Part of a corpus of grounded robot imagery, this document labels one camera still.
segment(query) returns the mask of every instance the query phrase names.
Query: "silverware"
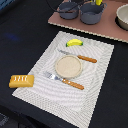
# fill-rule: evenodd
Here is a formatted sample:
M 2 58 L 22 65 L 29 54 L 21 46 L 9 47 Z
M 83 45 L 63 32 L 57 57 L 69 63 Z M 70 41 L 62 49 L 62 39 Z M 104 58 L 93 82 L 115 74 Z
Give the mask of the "silverware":
M 63 83 L 68 84 L 68 85 L 71 85 L 71 86 L 73 86 L 73 87 L 75 87 L 75 88 L 78 88 L 78 89 L 81 89 L 81 90 L 84 89 L 84 86 L 82 86 L 82 85 L 80 85 L 80 84 L 77 84 L 77 83 L 74 83 L 74 82 L 72 82 L 72 81 L 66 80 L 66 79 L 59 78 L 59 77 L 57 77 L 56 75 L 54 75 L 54 74 L 52 74 L 52 73 L 50 73 L 50 72 L 47 72 L 47 71 L 46 71 L 46 72 L 44 72 L 44 75 L 45 75 L 45 77 L 47 77 L 47 78 L 49 78 L 49 79 L 60 80 L 60 81 L 62 81 Z
M 93 58 L 89 58 L 89 57 L 85 57 L 85 56 L 81 56 L 81 55 L 76 55 L 76 54 L 65 52 L 65 51 L 62 51 L 62 50 L 59 50 L 59 49 L 58 49 L 58 51 L 61 52 L 61 53 L 66 54 L 66 55 L 74 55 L 74 56 L 77 56 L 79 59 L 86 60 L 86 61 L 89 61 L 89 62 L 92 62 L 92 63 L 96 63 L 97 62 L 97 60 L 96 59 L 93 59 Z

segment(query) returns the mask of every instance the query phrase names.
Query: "wooden handle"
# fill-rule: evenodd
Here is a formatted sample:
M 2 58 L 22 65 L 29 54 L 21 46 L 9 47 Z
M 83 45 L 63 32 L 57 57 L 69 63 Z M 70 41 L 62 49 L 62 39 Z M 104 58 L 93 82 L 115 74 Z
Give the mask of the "wooden handle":
M 90 61 L 92 63 L 96 63 L 97 60 L 96 59 L 92 59 L 92 58 L 89 58 L 89 57 L 85 57 L 85 56 L 81 56 L 81 55 L 78 55 L 77 56 L 79 59 L 82 59 L 82 60 L 86 60 L 86 61 Z
M 73 87 L 76 87 L 76 88 L 78 88 L 78 89 L 81 89 L 81 90 L 84 89 L 84 86 L 82 86 L 82 85 L 80 85 L 80 84 L 77 84 L 77 83 L 74 83 L 74 82 L 71 82 L 71 81 L 66 80 L 66 79 L 63 79 L 62 82 L 65 83 L 65 84 L 71 85 L 71 86 L 73 86 Z

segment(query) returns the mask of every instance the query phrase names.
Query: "placemat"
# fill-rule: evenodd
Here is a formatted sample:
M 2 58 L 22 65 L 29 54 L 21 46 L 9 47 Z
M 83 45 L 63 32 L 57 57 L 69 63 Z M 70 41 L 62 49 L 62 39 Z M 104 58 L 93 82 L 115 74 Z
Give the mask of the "placemat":
M 74 38 L 82 40 L 83 46 L 66 47 L 66 42 Z M 84 65 L 83 74 L 72 79 L 72 81 L 84 85 L 84 90 L 73 88 L 60 81 L 50 80 L 43 76 L 43 72 L 46 70 L 56 74 L 54 70 L 55 58 L 63 56 L 57 49 L 98 60 L 96 64 L 81 60 Z M 87 128 L 113 49 L 114 46 L 110 44 L 60 31 L 29 72 L 29 74 L 35 76 L 34 87 L 18 88 L 12 95 L 79 128 Z

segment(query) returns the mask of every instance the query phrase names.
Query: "black table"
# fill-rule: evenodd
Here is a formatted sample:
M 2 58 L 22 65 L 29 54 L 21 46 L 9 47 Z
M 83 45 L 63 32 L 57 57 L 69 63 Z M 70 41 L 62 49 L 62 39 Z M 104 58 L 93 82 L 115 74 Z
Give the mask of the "black table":
M 54 8 L 62 2 L 49 0 Z M 12 96 L 11 75 L 27 74 L 59 31 L 114 45 L 89 128 L 128 128 L 128 44 L 48 24 L 44 0 L 17 0 L 0 13 L 0 105 L 51 128 L 72 124 Z

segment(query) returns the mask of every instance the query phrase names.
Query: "white plate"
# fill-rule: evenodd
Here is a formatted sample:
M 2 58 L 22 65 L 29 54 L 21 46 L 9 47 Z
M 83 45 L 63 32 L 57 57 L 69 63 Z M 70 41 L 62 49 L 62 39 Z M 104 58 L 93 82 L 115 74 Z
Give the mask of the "white plate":
M 55 70 L 62 78 L 71 79 L 80 75 L 82 63 L 76 56 L 66 55 L 57 60 Z

